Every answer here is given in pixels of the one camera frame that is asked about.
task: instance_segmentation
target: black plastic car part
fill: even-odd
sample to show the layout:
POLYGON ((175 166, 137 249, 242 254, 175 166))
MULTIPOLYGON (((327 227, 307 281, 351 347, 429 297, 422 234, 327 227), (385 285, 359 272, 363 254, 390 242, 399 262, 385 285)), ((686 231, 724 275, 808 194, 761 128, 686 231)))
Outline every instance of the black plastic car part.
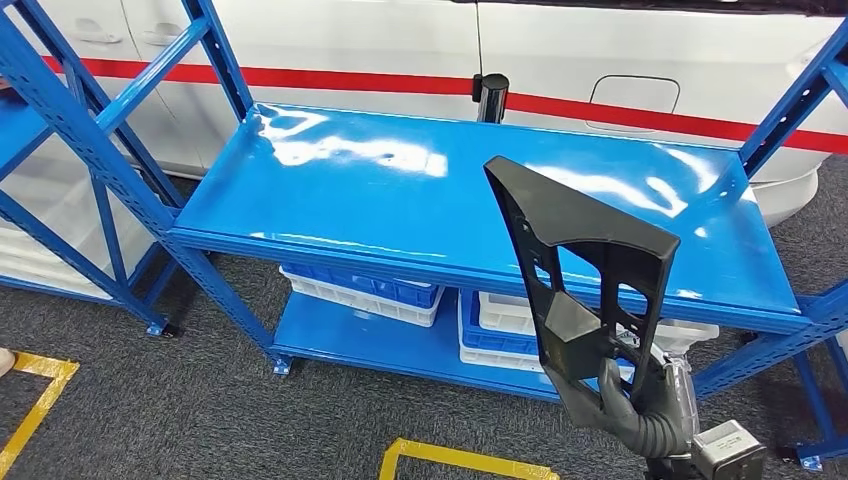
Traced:
POLYGON ((622 389, 639 410, 646 376, 663 374, 651 345, 679 238, 509 159, 495 157, 484 170, 518 257, 545 372, 555 386, 569 382, 600 404, 581 380, 597 377, 604 358, 624 358, 636 372, 622 389), (559 247, 600 273, 599 309, 566 291, 559 247), (621 308, 620 284, 645 296, 644 314, 621 308), (638 337, 638 347, 619 339, 617 325, 638 337))

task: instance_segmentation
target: glossy blue shelf surface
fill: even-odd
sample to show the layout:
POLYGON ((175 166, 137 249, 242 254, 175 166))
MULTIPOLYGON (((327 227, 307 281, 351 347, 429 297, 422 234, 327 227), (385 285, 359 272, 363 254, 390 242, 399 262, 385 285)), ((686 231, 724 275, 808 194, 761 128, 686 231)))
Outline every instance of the glossy blue shelf surface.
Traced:
MULTIPOLYGON (((445 290, 436 320, 424 328, 293 293, 273 349, 297 357, 442 380, 550 401, 559 397, 543 373, 459 361, 455 289, 445 290)), ((470 314, 471 296, 463 310, 470 314)))
POLYGON ((0 178, 28 157, 47 137, 44 119, 11 90, 0 91, 0 178))
MULTIPOLYGON (((520 295, 482 170, 495 155, 680 236, 666 316, 783 333, 809 324, 732 150, 256 104, 172 233, 199 248, 520 295), (713 311, 698 316, 704 305, 713 311), (751 311, 779 318, 749 325, 762 317, 751 311)), ((593 303, 597 272, 563 253, 568 286, 593 303)))

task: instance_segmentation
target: yellow floor tape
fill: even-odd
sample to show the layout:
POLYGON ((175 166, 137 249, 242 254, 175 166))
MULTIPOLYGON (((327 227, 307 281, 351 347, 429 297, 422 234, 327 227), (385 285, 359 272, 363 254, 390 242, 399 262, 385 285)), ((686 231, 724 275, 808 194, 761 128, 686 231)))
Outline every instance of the yellow floor tape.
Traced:
POLYGON ((21 450, 24 449, 24 445, 29 441, 29 438, 35 432, 35 429, 38 428, 38 425, 41 424, 50 407, 56 403, 56 399, 59 398, 59 394, 62 393, 68 380, 74 376, 74 372, 79 368, 78 363, 40 357, 31 353, 16 353, 15 355, 17 356, 17 361, 15 362, 15 366, 12 367, 14 370, 49 377, 53 381, 50 382, 50 385, 47 386, 47 389, 44 390, 44 393, 35 402, 35 405, 30 409, 27 416, 24 417, 24 421, 21 422, 21 425, 12 434, 6 447, 0 452, 0 480, 9 472, 12 462, 18 458, 21 450))
POLYGON ((413 442, 403 438, 395 440, 395 443, 383 455, 383 464, 380 466, 380 480, 394 480, 398 458, 401 455, 512 478, 559 480, 559 475, 552 472, 550 468, 541 465, 530 465, 529 463, 490 457, 479 453, 413 442))

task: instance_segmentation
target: blue metal shelving unit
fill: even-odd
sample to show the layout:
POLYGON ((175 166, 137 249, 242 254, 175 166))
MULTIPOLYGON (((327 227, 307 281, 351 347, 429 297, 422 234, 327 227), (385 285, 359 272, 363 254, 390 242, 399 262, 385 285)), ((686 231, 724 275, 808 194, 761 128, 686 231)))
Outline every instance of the blue metal shelving unit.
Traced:
MULTIPOLYGON (((68 75, 69 82, 73 82, 74 78, 74 75, 68 75)), ((98 107, 93 102, 86 102, 85 105, 86 108, 97 111, 98 107)), ((0 180, 12 173, 21 162, 24 162, 52 132, 51 127, 48 126, 35 109, 16 95, 9 95, 9 92, 3 92, 3 95, 0 95, 0 180)), ((140 163, 144 163, 146 160, 143 156, 137 157, 137 159, 140 163)), ((111 298, 90 296, 6 276, 0 276, 0 285, 116 306, 122 306, 127 302, 137 302, 134 300, 135 297, 131 289, 142 278, 143 273, 147 270, 156 252, 161 250, 154 243, 136 266, 133 274, 128 276, 124 268, 124 260, 106 194, 106 187, 94 176, 91 178, 91 184, 98 214, 103 226, 104 239, 111 260, 114 278, 101 271, 84 255, 54 233, 47 225, 27 212, 11 196, 2 191, 0 191, 0 217, 14 223, 21 230, 55 253, 59 258, 75 267, 81 274, 91 280, 92 283, 103 289, 111 298)), ((164 286, 165 282, 167 282, 170 273, 173 272, 174 266, 176 266, 176 263, 164 269, 154 283, 155 288, 158 288, 159 292, 161 292, 161 286, 164 286)), ((148 299, 152 303, 155 300, 155 296, 148 296, 148 299)), ((140 307, 141 305, 136 303, 135 308, 140 307)), ((145 319, 151 333, 159 334, 166 326, 165 320, 152 312, 149 312, 147 317, 142 318, 145 319)))
MULTIPOLYGON (((663 314, 760 332, 698 374, 699 395, 795 357, 825 436, 823 443, 799 449, 800 455, 846 452, 848 437, 828 423, 800 355, 828 342, 848 390, 845 357, 832 340, 848 327, 848 284, 814 297, 793 294, 748 178, 828 92, 848 102, 848 67, 842 63, 848 58, 848 21, 737 151, 254 103, 211 2, 183 4, 190 26, 107 105, 34 0, 0 0, 34 24, 79 82, 65 88, 5 15, 0 15, 0 73, 271 358, 276 372, 288 373, 292 357, 310 357, 553 399, 543 375, 458 360, 454 325, 467 301, 455 289, 524 291, 482 171, 485 161, 502 155, 678 235, 681 246, 663 314), (168 202, 172 187, 155 164, 142 162, 150 170, 145 183, 107 134, 117 128, 142 160, 149 159, 121 122, 198 42, 240 125, 192 198, 168 202), (95 119, 78 97, 97 107, 95 119), (164 192, 165 203, 154 190, 164 192), (272 334, 209 263, 206 250, 452 288, 432 329, 362 318, 294 294, 272 334)), ((597 272, 570 254, 562 263, 569 290, 597 305, 597 272)), ((628 296, 621 304, 639 309, 644 298, 628 296)), ((146 305, 125 307, 156 324, 146 305)))

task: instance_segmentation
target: red stripe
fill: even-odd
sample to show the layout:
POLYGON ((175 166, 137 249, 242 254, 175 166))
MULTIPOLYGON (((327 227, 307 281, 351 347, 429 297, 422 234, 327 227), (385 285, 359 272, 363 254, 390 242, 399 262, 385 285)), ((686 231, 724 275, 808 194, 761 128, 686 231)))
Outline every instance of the red stripe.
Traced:
MULTIPOLYGON (((53 57, 44 57, 44 59, 55 72, 61 71, 59 64, 53 57)), ((95 76, 115 78, 135 78, 147 66, 147 62, 98 58, 86 58, 83 59, 83 63, 95 76)), ((471 81, 467 78, 257 67, 242 67, 241 71, 247 83, 256 87, 437 95, 468 95, 471 92, 471 81)), ((218 83, 215 70, 209 65, 176 65, 165 77, 165 80, 187 83, 218 83)), ((507 97, 506 106, 510 110, 519 112, 726 140, 744 141, 756 128, 756 125, 749 123, 652 112, 650 110, 540 97, 523 93, 510 93, 507 97)), ((848 154, 848 135, 799 130, 789 138, 786 146, 827 153, 848 154)))

